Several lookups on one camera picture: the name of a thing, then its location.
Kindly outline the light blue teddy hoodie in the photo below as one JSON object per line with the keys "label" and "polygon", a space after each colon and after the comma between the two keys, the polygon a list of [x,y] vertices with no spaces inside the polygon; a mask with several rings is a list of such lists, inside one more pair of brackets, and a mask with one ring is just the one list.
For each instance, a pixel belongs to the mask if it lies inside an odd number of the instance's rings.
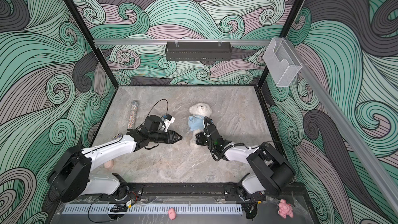
{"label": "light blue teddy hoodie", "polygon": [[190,131],[203,131],[204,126],[204,116],[201,115],[191,115],[188,118],[188,126]]}

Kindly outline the white teddy bear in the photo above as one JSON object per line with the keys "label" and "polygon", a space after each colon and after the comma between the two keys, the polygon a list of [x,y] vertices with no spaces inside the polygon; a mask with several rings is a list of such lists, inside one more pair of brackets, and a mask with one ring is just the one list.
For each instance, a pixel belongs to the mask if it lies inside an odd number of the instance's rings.
{"label": "white teddy bear", "polygon": [[190,116],[188,118],[188,126],[192,132],[192,138],[190,140],[190,146],[196,145],[196,135],[203,132],[204,118],[212,115],[212,109],[206,103],[198,103],[189,108]]}

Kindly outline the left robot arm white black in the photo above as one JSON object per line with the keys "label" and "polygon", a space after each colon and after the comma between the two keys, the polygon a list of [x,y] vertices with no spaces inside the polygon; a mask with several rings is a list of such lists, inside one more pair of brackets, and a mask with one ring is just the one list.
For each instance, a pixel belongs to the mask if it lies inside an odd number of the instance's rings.
{"label": "left robot arm white black", "polygon": [[113,177],[91,177],[90,173],[120,156],[147,149],[149,143],[175,144],[182,136],[169,129],[175,121],[171,115],[150,115],[137,129],[128,129],[119,138],[89,148],[71,147],[64,152],[47,177],[50,187],[61,202],[70,202],[83,195],[104,195],[124,200],[130,189],[117,173]]}

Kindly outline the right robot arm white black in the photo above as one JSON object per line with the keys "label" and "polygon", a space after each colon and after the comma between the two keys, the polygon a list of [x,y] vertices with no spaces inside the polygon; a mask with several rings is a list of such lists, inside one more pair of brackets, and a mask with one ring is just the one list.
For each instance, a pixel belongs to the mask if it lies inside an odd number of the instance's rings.
{"label": "right robot arm white black", "polygon": [[248,200],[255,194],[276,197],[293,180],[291,164],[271,145],[264,142],[256,147],[225,140],[213,121],[205,117],[204,129],[197,134],[196,144],[206,146],[215,162],[221,160],[247,164],[253,173],[246,174],[236,186],[237,194]]}

